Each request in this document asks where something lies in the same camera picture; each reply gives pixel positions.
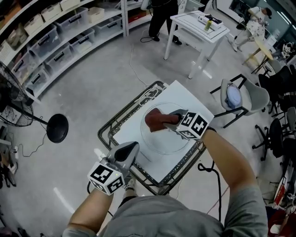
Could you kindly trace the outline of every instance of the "red cloth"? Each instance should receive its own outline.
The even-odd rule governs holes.
[[[151,132],[166,129],[163,123],[177,124],[178,122],[178,115],[162,114],[158,108],[151,110],[145,117],[145,123]]]

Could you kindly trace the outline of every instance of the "pedestal fan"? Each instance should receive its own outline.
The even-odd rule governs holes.
[[[9,125],[25,127],[36,120],[45,124],[47,137],[53,143],[62,142],[67,136],[69,124],[62,114],[55,114],[48,122],[33,115],[29,97],[13,73],[0,62],[0,119]]]

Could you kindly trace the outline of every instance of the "person in white shirt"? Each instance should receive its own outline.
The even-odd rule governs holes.
[[[264,40],[265,27],[264,18],[268,16],[271,19],[272,12],[269,8],[253,7],[248,10],[251,14],[251,18],[246,25],[246,29],[241,32],[238,37],[232,42],[232,48],[237,52],[241,51],[241,46],[249,41],[254,41],[254,39]]]

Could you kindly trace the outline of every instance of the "person's left arm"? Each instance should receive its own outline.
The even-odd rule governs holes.
[[[72,215],[68,228],[78,230],[92,230],[95,233],[101,228],[113,200],[113,195],[97,190],[88,195],[84,202]]]

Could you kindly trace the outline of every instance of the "ceiling light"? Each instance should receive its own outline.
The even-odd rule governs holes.
[[[282,13],[282,15],[287,19],[287,21],[289,21],[290,24],[292,24],[292,22],[289,20],[289,18],[287,18],[287,16],[286,16],[285,14],[283,14],[283,12],[281,12],[281,13]]]
[[[277,11],[277,13],[281,16],[281,18],[283,18],[284,19],[284,21],[289,25],[289,22],[281,15],[281,13],[279,13],[278,11]]]

